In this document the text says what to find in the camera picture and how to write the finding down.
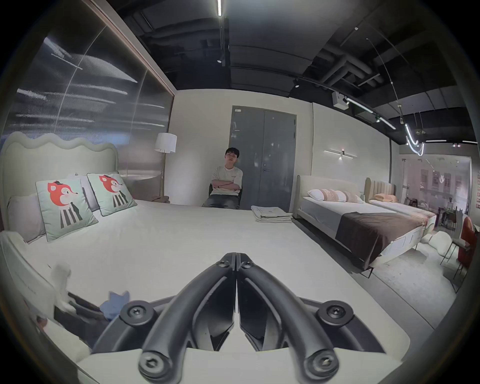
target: bed runner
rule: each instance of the bed runner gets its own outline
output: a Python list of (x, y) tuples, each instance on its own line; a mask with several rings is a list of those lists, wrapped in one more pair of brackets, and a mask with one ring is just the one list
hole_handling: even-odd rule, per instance
[(342, 215), (335, 239), (361, 261), (365, 270), (390, 242), (421, 226), (421, 219), (400, 213), (350, 212)]

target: bed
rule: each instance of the bed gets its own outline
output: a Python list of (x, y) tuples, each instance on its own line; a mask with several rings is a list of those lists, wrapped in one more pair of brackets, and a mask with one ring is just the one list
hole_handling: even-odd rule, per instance
[[(333, 238), (343, 247), (352, 252), (352, 249), (345, 246), (337, 239), (337, 231), (344, 214), (359, 212), (361, 214), (391, 214), (393, 211), (376, 207), (370, 204), (359, 203), (339, 203), (339, 202), (319, 202), (308, 196), (311, 189), (328, 188), (333, 190), (345, 190), (352, 194), (358, 195), (358, 187), (355, 183), (345, 180), (326, 179), (316, 176), (298, 176), (297, 189), (294, 205), (294, 216), (301, 217), (309, 223), (317, 227), (323, 233)], [(393, 240), (387, 247), (376, 257), (368, 268), (372, 270), (376, 266), (386, 263), (399, 255), (403, 254), (410, 248), (417, 245), (423, 233), (423, 228), (419, 226), (404, 233)]]
[[(0, 155), (5, 229), (4, 207), (10, 196), (34, 192), (38, 180), (114, 171), (117, 164), (111, 144), (12, 134)], [(17, 175), (23, 176), (21, 182)], [(299, 297), (349, 303), (388, 356), (401, 360), (406, 353), (407, 334), (295, 224), (259, 223), (250, 211), (137, 203), (106, 217), (95, 211), (97, 224), (51, 242), (43, 236), (26, 244), (14, 232), (3, 235), (46, 281), (51, 282), (56, 263), (67, 263), (72, 270), (68, 291), (94, 305), (107, 300), (109, 291), (128, 290), (130, 300), (145, 301), (176, 295), (224, 254), (244, 252)]]
[(435, 227), (437, 215), (424, 209), (412, 207), (401, 203), (385, 202), (375, 200), (373, 197), (378, 193), (395, 194), (395, 185), (384, 181), (374, 181), (370, 178), (365, 180), (365, 202), (378, 207), (390, 209), (404, 215), (419, 217), (423, 223), (423, 235), (430, 233)]

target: man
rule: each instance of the man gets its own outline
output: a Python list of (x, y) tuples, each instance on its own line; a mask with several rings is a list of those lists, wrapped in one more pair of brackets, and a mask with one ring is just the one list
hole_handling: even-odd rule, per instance
[(229, 148), (225, 151), (225, 165), (214, 169), (212, 174), (213, 191), (205, 201), (204, 207), (215, 208), (239, 208), (239, 192), (243, 172), (234, 167), (240, 157), (237, 148)]

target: mattress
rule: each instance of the mattress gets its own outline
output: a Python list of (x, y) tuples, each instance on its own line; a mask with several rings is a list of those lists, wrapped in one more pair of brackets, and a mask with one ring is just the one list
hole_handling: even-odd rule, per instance
[(387, 354), (406, 353), (407, 334), (295, 224), (256, 222), (251, 211), (137, 203), (107, 217), (96, 211), (98, 224), (52, 242), (35, 240), (24, 257), (47, 280), (55, 263), (68, 263), (67, 289), (100, 305), (109, 291), (145, 301), (176, 295), (225, 253), (244, 252), (297, 296), (347, 302)]
[(437, 217), (437, 215), (433, 212), (425, 211), (424, 209), (412, 207), (410, 205), (405, 205), (401, 203), (393, 203), (379, 200), (369, 200), (369, 203), (378, 207), (383, 207), (395, 212), (403, 213), (405, 215), (419, 217), (422, 219), (424, 228), (427, 228), (431, 224), (435, 224)]
[(386, 208), (377, 207), (371, 204), (340, 203), (334, 201), (317, 201), (311, 197), (303, 197), (300, 202), (300, 209), (312, 216), (319, 223), (328, 227), (335, 234), (340, 224), (342, 215), (350, 212), (359, 213), (392, 213)]

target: screw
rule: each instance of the screw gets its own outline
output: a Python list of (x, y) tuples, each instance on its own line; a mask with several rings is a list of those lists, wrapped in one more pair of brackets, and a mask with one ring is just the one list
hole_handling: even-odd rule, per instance
[(242, 267), (242, 268), (245, 268), (245, 269), (248, 269), (248, 268), (253, 267), (253, 263), (252, 263), (251, 261), (244, 261), (244, 262), (241, 264), (241, 267)]
[(339, 305), (332, 305), (331, 307), (328, 307), (327, 314), (334, 319), (340, 319), (345, 316), (346, 312), (345, 309)]
[(159, 353), (144, 352), (138, 362), (140, 369), (148, 376), (153, 375), (158, 378), (164, 376), (168, 371), (168, 365)]
[(230, 262), (228, 260), (220, 260), (219, 262), (216, 263), (219, 267), (226, 268), (230, 265)]
[(133, 317), (141, 317), (145, 314), (145, 308), (133, 307), (129, 310), (129, 315)]
[(338, 369), (338, 360), (329, 350), (322, 350), (309, 357), (308, 368), (310, 373), (319, 377), (328, 377)]

